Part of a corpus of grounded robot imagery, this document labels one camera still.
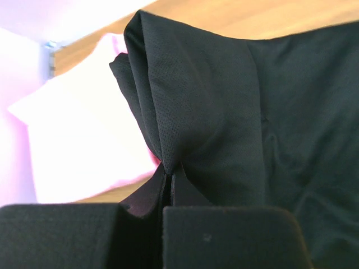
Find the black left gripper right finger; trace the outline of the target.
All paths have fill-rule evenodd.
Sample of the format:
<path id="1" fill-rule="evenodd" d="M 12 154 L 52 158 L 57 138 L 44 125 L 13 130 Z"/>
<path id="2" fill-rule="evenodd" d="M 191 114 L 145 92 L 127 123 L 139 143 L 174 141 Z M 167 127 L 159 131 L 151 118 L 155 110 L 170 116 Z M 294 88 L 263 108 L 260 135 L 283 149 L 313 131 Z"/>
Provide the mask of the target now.
<path id="1" fill-rule="evenodd" d="M 311 268 L 300 227 L 286 210 L 213 206 L 187 179 L 171 177 L 163 210 L 164 268 Z"/>

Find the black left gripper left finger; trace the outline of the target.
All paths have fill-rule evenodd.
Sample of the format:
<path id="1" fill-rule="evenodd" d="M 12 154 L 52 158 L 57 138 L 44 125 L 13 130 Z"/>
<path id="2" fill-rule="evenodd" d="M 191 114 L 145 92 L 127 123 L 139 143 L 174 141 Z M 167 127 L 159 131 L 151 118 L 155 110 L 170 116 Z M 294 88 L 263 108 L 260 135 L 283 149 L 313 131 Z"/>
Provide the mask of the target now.
<path id="1" fill-rule="evenodd" d="M 2 268 L 161 268 L 166 175 L 119 203 L 1 208 Z"/>

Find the black t-shirt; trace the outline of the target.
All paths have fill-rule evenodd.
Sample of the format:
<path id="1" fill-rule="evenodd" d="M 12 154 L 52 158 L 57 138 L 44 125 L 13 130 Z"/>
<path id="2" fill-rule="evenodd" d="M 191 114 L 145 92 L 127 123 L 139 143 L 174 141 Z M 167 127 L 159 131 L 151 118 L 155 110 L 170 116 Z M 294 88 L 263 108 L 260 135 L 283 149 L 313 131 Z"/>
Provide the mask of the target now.
<path id="1" fill-rule="evenodd" d="M 234 39 L 137 11 L 110 64 L 166 174 L 300 222 L 316 268 L 358 267 L 358 22 Z"/>

